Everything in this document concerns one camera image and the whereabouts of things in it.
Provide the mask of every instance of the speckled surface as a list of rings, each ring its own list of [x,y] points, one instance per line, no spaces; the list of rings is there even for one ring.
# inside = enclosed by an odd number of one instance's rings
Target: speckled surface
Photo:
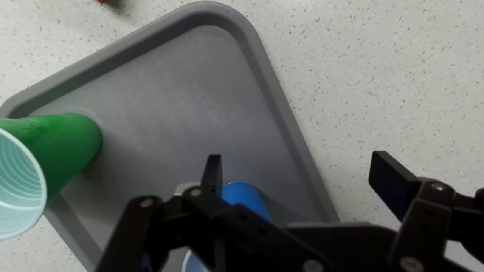
[[[188,1],[5,0],[0,101]],[[484,176],[484,2],[222,1],[256,25],[343,220],[396,220],[366,184],[374,149],[464,193]],[[458,246],[452,256],[474,270]],[[83,270],[47,220],[0,270]]]

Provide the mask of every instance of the plastic cup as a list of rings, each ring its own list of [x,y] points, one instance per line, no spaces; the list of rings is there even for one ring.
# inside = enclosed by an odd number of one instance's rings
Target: plastic cup
[[[257,190],[256,185],[245,182],[245,181],[232,181],[222,187],[222,199],[232,205],[242,203],[247,208],[257,212],[260,217],[272,221],[271,212]],[[183,264],[182,272],[207,272],[209,268],[204,267],[204,264],[197,258],[197,255],[192,253],[192,250],[188,250]]]
[[[0,238],[32,227],[101,141],[97,123],[77,113],[0,119]]]
[[[266,220],[272,220],[259,188],[250,182],[232,181],[222,188],[222,199],[232,205],[242,203]]]

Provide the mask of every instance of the table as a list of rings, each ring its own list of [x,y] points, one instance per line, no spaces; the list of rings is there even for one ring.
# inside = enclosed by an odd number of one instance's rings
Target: table
[[[5,1],[0,101],[188,1],[118,2]],[[481,1],[222,2],[257,28],[343,220],[398,226],[366,181],[374,149],[469,194],[483,184]],[[0,270],[83,270],[44,218],[0,258]]]

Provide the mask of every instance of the gray tray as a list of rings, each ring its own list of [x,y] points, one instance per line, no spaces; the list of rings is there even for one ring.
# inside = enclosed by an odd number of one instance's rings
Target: gray tray
[[[185,5],[20,91],[0,116],[80,111],[100,158],[45,215],[92,270],[133,196],[168,199],[219,152],[224,176],[256,184],[277,223],[334,221],[334,206],[253,25],[216,2]],[[182,252],[166,270],[180,270]]]

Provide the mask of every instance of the blue object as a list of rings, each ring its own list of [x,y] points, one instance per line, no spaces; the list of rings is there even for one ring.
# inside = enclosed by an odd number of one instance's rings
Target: blue object
[[[244,181],[232,181],[222,187],[222,199],[232,205],[242,203],[260,217],[272,221],[269,209],[256,185]],[[182,272],[207,272],[203,262],[189,250],[186,252]]]
[[[222,188],[222,199],[232,205],[244,203],[259,215],[272,221],[272,217],[269,214],[269,209],[266,208],[266,203],[262,199],[260,191],[250,182],[232,181],[225,184]]]

